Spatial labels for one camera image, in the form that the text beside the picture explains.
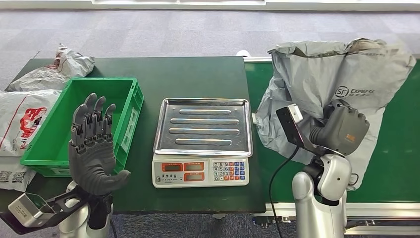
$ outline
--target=qr code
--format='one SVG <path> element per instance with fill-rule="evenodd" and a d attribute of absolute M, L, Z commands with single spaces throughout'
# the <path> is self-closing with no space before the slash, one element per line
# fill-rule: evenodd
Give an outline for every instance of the qr code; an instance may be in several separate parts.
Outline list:
<path fill-rule="evenodd" d="M 23 178 L 25 177 L 26 172 L 18 172 L 18 173 L 14 173 L 13 178 L 12 178 L 12 182 L 20 182 L 22 183 Z"/>
<path fill-rule="evenodd" d="M 11 171 L 0 171 L 0 182 L 9 182 L 9 177 L 11 174 Z"/>

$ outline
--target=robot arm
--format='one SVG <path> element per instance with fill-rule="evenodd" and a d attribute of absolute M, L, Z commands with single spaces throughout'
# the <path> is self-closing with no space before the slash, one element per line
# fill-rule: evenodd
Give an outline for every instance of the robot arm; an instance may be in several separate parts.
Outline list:
<path fill-rule="evenodd" d="M 302 116 L 295 104 L 276 113 L 288 141 L 314 153 L 311 163 L 292 181 L 298 237 L 344 237 L 346 187 L 352 171 L 345 155 L 358 148 L 369 122 L 344 101 L 335 100 L 326 109 L 323 123 L 312 128 L 308 140 L 296 124 Z"/>
<path fill-rule="evenodd" d="M 106 237 L 112 215 L 111 192 L 124 186 L 130 172 L 110 176 L 116 161 L 112 136 L 111 104 L 103 116 L 105 97 L 90 94 L 73 114 L 68 143 L 73 182 L 67 192 L 47 201 L 24 193 L 0 212 L 16 233 L 22 235 L 59 225 L 63 238 Z"/>

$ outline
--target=red logo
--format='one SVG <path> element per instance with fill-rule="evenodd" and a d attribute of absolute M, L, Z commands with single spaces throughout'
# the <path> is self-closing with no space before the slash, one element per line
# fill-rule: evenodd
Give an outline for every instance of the red logo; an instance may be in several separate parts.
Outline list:
<path fill-rule="evenodd" d="M 34 133 L 41 122 L 42 116 L 47 112 L 47 108 L 28 108 L 20 119 L 20 129 L 23 131 L 21 137 L 22 145 L 20 149 L 26 147 L 26 141 Z"/>

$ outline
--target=green table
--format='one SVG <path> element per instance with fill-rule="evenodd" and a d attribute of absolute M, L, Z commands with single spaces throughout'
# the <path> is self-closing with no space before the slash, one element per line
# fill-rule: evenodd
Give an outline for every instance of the green table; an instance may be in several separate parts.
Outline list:
<path fill-rule="evenodd" d="M 284 160 L 261 144 L 254 131 L 254 156 L 250 159 L 251 183 L 244 187 L 155 189 L 151 183 L 152 145 L 158 110 L 165 97 L 229 97 L 248 98 L 255 112 L 272 76 L 269 59 L 245 60 L 236 57 L 202 58 L 104 58 L 96 59 L 89 77 L 136 77 L 145 95 L 145 102 L 131 146 L 126 168 L 133 172 L 130 183 L 115 193 L 117 213 L 264 213 L 268 199 L 268 181 L 275 168 Z M 18 74 L 51 63 L 51 59 L 32 59 Z M 192 82 L 200 81 L 201 87 Z M 413 101 L 420 90 L 420 66 L 387 106 L 380 138 L 363 185 L 349 192 L 348 202 L 354 204 L 401 203 L 420 201 L 419 151 L 416 135 L 420 126 L 416 115 L 420 104 Z M 273 198 L 292 204 L 291 181 L 303 165 L 290 162 L 278 174 Z M 64 190 L 70 179 L 36 176 L 29 192 L 51 197 Z M 0 191 L 0 210 L 20 194 Z"/>
<path fill-rule="evenodd" d="M 31 59 L 16 78 L 51 62 Z M 241 57 L 102 58 L 95 62 L 89 77 L 136 77 L 145 96 L 126 164 L 132 176 L 123 189 L 113 193 L 115 213 L 265 212 L 256 143 L 246 186 L 156 189 L 152 185 L 153 144 L 163 99 L 249 99 Z M 64 192 L 69 182 L 69 178 L 37 175 L 27 191 L 49 198 Z M 18 194 L 1 191 L 0 210 Z"/>

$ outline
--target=green plastic crate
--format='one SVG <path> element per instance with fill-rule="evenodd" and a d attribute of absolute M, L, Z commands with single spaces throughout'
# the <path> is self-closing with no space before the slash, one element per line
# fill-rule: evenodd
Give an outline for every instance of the green plastic crate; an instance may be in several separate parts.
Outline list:
<path fill-rule="evenodd" d="M 72 78 L 20 163 L 45 177 L 70 177 L 68 142 L 73 113 L 93 92 L 106 97 L 104 110 L 112 103 L 116 105 L 112 117 L 114 172 L 124 169 L 144 98 L 136 78 Z"/>

